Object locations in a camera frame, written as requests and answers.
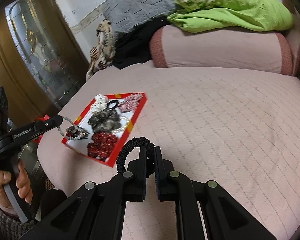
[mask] green blanket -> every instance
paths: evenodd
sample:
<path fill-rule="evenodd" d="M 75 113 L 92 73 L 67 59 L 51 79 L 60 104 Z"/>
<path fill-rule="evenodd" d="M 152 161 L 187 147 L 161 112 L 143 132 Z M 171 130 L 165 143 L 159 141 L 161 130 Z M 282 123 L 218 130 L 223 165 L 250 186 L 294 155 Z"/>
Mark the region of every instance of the green blanket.
<path fill-rule="evenodd" d="M 176 0 L 176 3 L 183 9 L 169 15 L 168 21 L 191 33 L 229 26 L 257 32 L 283 31 L 293 25 L 290 12 L 278 0 Z"/>

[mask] knit sweater sleeve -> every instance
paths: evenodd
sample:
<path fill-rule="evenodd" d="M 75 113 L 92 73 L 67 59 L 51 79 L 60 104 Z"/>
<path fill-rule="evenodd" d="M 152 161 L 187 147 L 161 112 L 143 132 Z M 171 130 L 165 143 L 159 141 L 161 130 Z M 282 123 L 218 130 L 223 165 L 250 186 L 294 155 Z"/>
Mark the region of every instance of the knit sweater sleeve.
<path fill-rule="evenodd" d="M 19 238 L 34 226 L 31 220 L 25 224 L 8 216 L 0 209 L 0 231 L 7 240 L 19 240 Z"/>

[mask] round metal pin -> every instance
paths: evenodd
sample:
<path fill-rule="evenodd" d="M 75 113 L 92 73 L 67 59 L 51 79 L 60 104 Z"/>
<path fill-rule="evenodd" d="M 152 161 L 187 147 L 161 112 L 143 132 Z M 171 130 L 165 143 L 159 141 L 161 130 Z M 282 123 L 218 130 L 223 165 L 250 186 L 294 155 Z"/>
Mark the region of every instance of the round metal pin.
<path fill-rule="evenodd" d="M 87 182 L 84 184 L 85 189 L 93 189 L 94 188 L 94 183 L 93 182 Z"/>
<path fill-rule="evenodd" d="M 207 184 L 209 187 L 212 187 L 212 188 L 218 186 L 218 183 L 216 183 L 214 180 L 209 180 Z"/>
<path fill-rule="evenodd" d="M 125 171 L 122 176 L 124 176 L 125 178 L 131 178 L 133 175 L 133 173 L 131 171 Z"/>
<path fill-rule="evenodd" d="M 177 172 L 177 171 L 171 171 L 169 174 L 170 174 L 170 176 L 173 177 L 173 178 L 177 178 L 177 177 L 179 177 L 179 175 L 180 175 L 180 173 Z"/>

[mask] wooden door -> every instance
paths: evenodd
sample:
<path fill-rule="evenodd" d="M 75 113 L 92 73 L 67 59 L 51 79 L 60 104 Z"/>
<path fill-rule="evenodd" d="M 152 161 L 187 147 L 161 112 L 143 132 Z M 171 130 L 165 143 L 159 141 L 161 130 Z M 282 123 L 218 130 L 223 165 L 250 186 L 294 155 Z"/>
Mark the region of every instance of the wooden door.
<path fill-rule="evenodd" d="M 88 62 L 55 0 L 6 0 L 0 9 L 0 86 L 17 125 L 55 115 L 85 83 Z"/>

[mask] gray quilted blanket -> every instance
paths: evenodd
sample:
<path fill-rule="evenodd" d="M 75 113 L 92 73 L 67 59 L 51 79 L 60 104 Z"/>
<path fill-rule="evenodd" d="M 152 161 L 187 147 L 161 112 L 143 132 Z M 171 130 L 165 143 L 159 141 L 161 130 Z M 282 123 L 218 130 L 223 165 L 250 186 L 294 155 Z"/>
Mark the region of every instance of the gray quilted blanket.
<path fill-rule="evenodd" d="M 107 0 L 103 14 L 111 22 L 117 41 L 146 21 L 168 16 L 175 9 L 174 0 Z"/>

